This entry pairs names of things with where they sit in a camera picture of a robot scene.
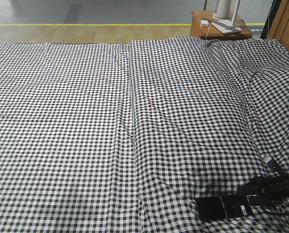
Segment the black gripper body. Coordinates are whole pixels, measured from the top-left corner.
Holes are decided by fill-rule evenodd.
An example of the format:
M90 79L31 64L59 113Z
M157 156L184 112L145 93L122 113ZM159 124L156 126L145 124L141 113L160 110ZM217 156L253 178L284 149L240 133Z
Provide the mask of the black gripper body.
M289 174L281 176L256 176L252 179L256 194L270 201L289 198Z

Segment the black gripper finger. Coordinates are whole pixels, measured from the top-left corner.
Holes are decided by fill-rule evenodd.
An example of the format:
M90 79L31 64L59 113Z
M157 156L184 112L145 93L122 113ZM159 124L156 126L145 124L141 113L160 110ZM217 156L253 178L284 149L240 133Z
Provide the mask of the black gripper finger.
M237 189L237 193L240 195L253 195L259 194L261 192L261 187L259 184L258 178L251 179L248 183L243 186L239 186Z

